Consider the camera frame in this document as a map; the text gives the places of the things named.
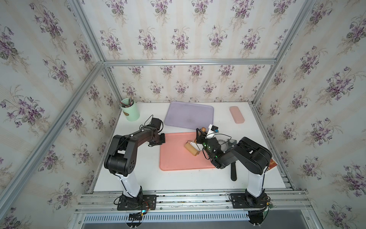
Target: green cup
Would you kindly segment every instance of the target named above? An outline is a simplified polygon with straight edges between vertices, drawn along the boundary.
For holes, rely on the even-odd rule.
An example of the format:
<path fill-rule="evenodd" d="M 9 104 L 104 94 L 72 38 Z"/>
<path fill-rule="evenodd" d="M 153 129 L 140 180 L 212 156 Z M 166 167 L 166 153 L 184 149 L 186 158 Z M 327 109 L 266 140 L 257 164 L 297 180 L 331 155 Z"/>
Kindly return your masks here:
<path fill-rule="evenodd" d="M 128 102 L 129 102 L 129 98 L 125 98 L 122 100 L 122 103 L 124 103 L 126 105 L 128 105 Z M 137 108 L 137 103 L 135 102 L 135 100 L 133 98 L 132 98 L 132 103 L 133 104 L 130 107 L 123 107 L 123 105 L 120 104 L 124 115 L 126 116 L 127 120 L 130 122 L 136 121 L 140 117 L 140 112 Z"/>

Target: pink pencil case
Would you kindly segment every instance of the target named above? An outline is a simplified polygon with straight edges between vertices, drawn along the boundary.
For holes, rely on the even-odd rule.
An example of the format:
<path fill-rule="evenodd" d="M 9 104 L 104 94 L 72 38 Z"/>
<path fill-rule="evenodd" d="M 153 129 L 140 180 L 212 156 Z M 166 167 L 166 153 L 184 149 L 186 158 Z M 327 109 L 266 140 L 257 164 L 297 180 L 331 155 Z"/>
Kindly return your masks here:
<path fill-rule="evenodd" d="M 229 110 L 230 110 L 230 113 L 231 113 L 231 115 L 234 119 L 234 122 L 236 124 L 240 124 L 240 123 L 243 123 L 245 121 L 242 113 L 239 110 L 239 107 L 237 107 L 237 106 L 230 107 Z"/>

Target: black mounting plate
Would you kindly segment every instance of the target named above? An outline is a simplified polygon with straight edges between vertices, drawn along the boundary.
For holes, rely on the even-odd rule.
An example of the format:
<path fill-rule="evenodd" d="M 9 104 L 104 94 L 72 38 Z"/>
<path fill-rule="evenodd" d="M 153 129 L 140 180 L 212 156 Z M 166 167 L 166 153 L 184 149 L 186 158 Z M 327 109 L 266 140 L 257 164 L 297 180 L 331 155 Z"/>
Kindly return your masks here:
<path fill-rule="evenodd" d="M 229 195 L 229 198 L 232 202 L 233 208 L 264 208 L 267 205 L 267 200 L 261 199 L 258 201 L 257 205 L 254 207 L 251 207 L 247 204 L 247 201 L 245 200 L 245 193 L 231 193 Z"/>
<path fill-rule="evenodd" d="M 119 198 L 117 210 L 118 211 L 130 211 L 130 210 L 139 210 L 140 211 L 141 208 L 143 210 L 147 210 L 147 204 L 145 202 L 147 202 L 149 204 L 149 211 L 150 210 L 155 210 L 156 195 L 143 195 L 142 199 L 143 199 L 142 207 L 139 207 L 139 208 L 136 209 L 135 206 L 129 206 L 128 202 L 124 201 L 125 200 L 124 195 L 122 195 Z"/>

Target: tabletop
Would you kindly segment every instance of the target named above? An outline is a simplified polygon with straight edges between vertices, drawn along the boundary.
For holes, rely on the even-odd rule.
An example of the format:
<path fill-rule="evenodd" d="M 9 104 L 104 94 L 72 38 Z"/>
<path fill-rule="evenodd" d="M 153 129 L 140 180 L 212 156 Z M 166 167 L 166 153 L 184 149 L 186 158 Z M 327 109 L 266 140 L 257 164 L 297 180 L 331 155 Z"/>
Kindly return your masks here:
<path fill-rule="evenodd" d="M 242 137 L 248 137 L 258 144 L 268 148 L 255 117 L 246 102 L 232 103 L 200 103 L 214 107 L 213 124 L 219 128 L 219 132 L 227 134 L 239 141 Z M 155 118 L 164 121 L 169 103 L 138 103 L 140 118 L 129 122 L 123 115 L 119 118 L 115 135 L 126 135 L 139 129 L 141 124 L 153 114 Z M 239 107 L 245 122 L 236 124 L 229 111 L 231 106 Z M 195 132 L 164 125 L 162 133 Z M 248 185 L 249 171 L 239 162 L 236 162 L 237 180 L 230 179 L 230 166 L 224 169 L 195 169 L 162 171 L 160 163 L 160 147 L 148 147 L 148 142 L 142 144 L 137 150 L 137 161 L 134 172 L 137 181 L 143 190 L 211 190 L 211 189 L 245 189 Z M 285 188 L 285 184 L 277 167 L 267 171 L 264 179 L 264 188 Z M 116 176 L 102 167 L 94 191 L 123 191 L 121 183 Z"/>

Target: pink cutting board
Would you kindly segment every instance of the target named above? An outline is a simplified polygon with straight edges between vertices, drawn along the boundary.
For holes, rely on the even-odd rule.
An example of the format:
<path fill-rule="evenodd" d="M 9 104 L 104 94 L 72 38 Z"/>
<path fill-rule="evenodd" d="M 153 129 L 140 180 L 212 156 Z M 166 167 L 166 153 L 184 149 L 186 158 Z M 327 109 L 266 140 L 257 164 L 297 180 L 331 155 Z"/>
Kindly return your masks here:
<path fill-rule="evenodd" d="M 195 132 L 165 134 L 165 143 L 160 146 L 160 169 L 170 171 L 215 168 L 211 161 L 204 157 L 202 151 L 193 156 L 184 147 L 188 140 L 193 141 L 195 138 Z"/>

